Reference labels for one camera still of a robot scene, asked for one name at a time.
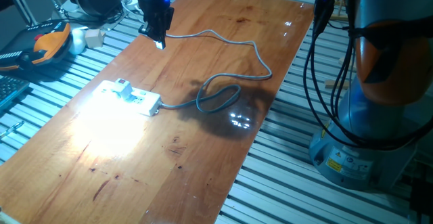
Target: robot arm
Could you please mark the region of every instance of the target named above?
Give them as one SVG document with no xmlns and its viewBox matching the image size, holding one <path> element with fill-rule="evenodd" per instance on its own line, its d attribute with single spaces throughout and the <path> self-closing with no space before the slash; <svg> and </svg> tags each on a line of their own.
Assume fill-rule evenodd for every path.
<svg viewBox="0 0 433 224">
<path fill-rule="evenodd" d="M 138 0 L 143 11 L 143 21 L 139 32 L 153 40 L 159 49 L 165 48 L 166 31 L 170 29 L 175 9 L 170 7 L 170 0 Z"/>
</svg>

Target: gray cable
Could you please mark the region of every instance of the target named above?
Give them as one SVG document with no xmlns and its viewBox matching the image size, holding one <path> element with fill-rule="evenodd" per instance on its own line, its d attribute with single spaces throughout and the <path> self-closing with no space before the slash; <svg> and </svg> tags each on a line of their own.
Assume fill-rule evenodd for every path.
<svg viewBox="0 0 433 224">
<path fill-rule="evenodd" d="M 203 83 L 203 85 L 200 87 L 200 90 L 198 91 L 197 94 L 197 98 L 194 100 L 191 100 L 190 102 L 186 102 L 184 104 L 180 104 L 180 105 L 167 105 L 167 104 L 161 104 L 161 106 L 165 107 L 165 108 L 171 108 L 171 109 L 178 109 L 178 108 L 182 108 L 185 106 L 189 106 L 192 104 L 196 104 L 197 109 L 201 112 L 204 113 L 214 113 L 214 112 L 218 112 L 222 109 L 227 108 L 228 106 L 230 106 L 232 103 L 234 103 L 236 101 L 236 99 L 240 96 L 240 91 L 241 91 L 241 87 L 239 85 L 229 85 L 227 87 L 222 88 L 220 91 L 216 92 L 214 95 L 208 96 L 208 97 L 203 97 L 201 98 L 201 95 L 203 93 L 204 88 L 215 78 L 219 77 L 219 76 L 228 76 L 228 77 L 232 77 L 232 78 L 236 78 L 236 79 L 246 79 L 246 80 L 253 80 L 253 81 L 259 81 L 259 80 L 265 80 L 265 79 L 269 79 L 272 77 L 272 71 L 271 69 L 265 64 L 265 62 L 262 60 L 262 58 L 260 57 L 260 54 L 258 53 L 258 48 L 257 48 L 257 44 L 254 41 L 230 41 L 224 37 L 222 37 L 220 34 L 218 34 L 217 32 L 213 31 L 213 30 L 204 30 L 202 32 L 199 32 L 197 34 L 194 35 L 167 35 L 167 37 L 170 38 L 177 38 L 177 39 L 182 39 L 182 38 L 190 38 L 190 37 L 196 37 L 199 36 L 201 34 L 204 34 L 206 32 L 211 32 L 214 35 L 216 35 L 218 38 L 220 38 L 222 41 L 229 43 L 229 44 L 234 44 L 234 45 L 246 45 L 246 44 L 253 44 L 254 46 L 254 50 L 256 51 L 256 55 L 258 58 L 258 61 L 260 62 L 260 64 L 262 64 L 263 67 L 266 68 L 266 70 L 268 71 L 268 75 L 262 75 L 262 76 L 251 76 L 251 75 L 242 75 L 242 74 L 231 74 L 231 73 L 219 73 L 219 74 L 215 74 L 213 76 L 211 76 L 208 80 L 206 80 L 206 82 Z M 222 92 L 228 90 L 228 89 L 232 89 L 235 88 L 237 89 L 237 91 L 226 101 L 224 102 L 221 106 L 219 106 L 218 108 L 212 109 L 212 110 L 204 110 L 203 108 L 201 108 L 200 106 L 200 102 L 204 102 L 206 100 L 215 98 L 216 96 L 220 95 Z"/>
</svg>

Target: wooden table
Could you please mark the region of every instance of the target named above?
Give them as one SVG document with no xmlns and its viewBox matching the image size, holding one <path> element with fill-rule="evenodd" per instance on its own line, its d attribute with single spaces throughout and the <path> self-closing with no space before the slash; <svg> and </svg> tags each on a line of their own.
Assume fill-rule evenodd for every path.
<svg viewBox="0 0 433 224">
<path fill-rule="evenodd" d="M 311 5 L 286 0 L 176 0 L 172 35 L 211 28 L 255 40 L 267 81 L 218 78 L 241 98 L 216 114 L 195 107 L 153 117 L 96 106 L 103 80 L 129 80 L 166 104 L 195 97 L 212 74 L 265 74 L 254 48 L 212 37 L 137 37 L 0 166 L 0 206 L 21 223 L 213 223 L 312 21 Z M 219 102 L 206 103 L 215 106 Z"/>
</svg>

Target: keyboard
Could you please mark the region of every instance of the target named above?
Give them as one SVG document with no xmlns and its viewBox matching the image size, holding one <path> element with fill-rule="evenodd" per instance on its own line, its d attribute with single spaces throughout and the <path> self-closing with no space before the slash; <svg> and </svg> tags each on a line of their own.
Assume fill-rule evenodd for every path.
<svg viewBox="0 0 433 224">
<path fill-rule="evenodd" d="M 0 76 L 0 110 L 6 109 L 12 100 L 29 86 L 29 82 L 9 76 Z"/>
</svg>

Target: white power strip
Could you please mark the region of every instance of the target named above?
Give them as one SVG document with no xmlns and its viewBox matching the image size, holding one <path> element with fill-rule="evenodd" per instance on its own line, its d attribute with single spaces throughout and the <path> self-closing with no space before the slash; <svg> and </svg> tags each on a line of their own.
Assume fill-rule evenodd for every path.
<svg viewBox="0 0 433 224">
<path fill-rule="evenodd" d="M 158 113 L 161 105 L 160 95 L 132 88 L 130 82 L 124 79 L 118 79 L 116 82 L 102 81 L 92 95 L 98 98 L 100 103 L 124 107 L 146 116 Z"/>
</svg>

